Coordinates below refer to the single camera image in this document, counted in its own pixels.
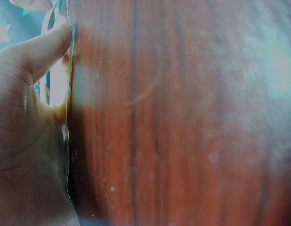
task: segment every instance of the palm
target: palm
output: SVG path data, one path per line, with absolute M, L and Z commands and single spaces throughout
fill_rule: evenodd
M 58 225 L 57 216 L 63 221 L 71 210 L 56 115 L 40 102 L 27 70 L 4 66 L 10 73 L 0 70 L 0 197 L 8 202 L 0 214 L 26 226 L 51 219 Z

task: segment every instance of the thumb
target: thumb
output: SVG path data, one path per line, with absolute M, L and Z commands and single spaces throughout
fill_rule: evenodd
M 4 61 L 24 70 L 18 76 L 29 73 L 33 83 L 36 83 L 64 55 L 72 33 L 68 21 L 63 19 L 58 27 L 46 34 L 6 49 Z

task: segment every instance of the fingernail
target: fingernail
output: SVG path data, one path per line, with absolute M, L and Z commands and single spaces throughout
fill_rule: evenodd
M 29 6 L 30 11 L 47 11 L 53 7 L 50 0 L 35 0 Z
M 57 28 L 59 28 L 61 26 L 64 26 L 64 25 L 69 25 L 68 20 L 63 16 L 59 16 L 59 17 L 56 18 L 56 21 L 55 21 L 55 23 L 54 23 L 52 28 L 53 29 L 57 29 Z

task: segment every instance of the reddish-brown wood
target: reddish-brown wood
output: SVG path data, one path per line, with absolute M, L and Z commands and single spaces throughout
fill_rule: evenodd
M 72 10 L 82 226 L 291 225 L 291 0 Z

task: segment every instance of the scratch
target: scratch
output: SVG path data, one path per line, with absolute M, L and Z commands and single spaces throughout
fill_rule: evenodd
M 145 91 L 143 91 L 141 94 L 138 94 L 132 101 L 127 101 L 126 106 L 135 105 L 139 101 L 146 98 L 146 96 L 148 96 L 153 91 L 153 89 L 158 85 L 159 81 L 160 81 L 159 78 L 155 78 L 153 82 L 145 89 Z

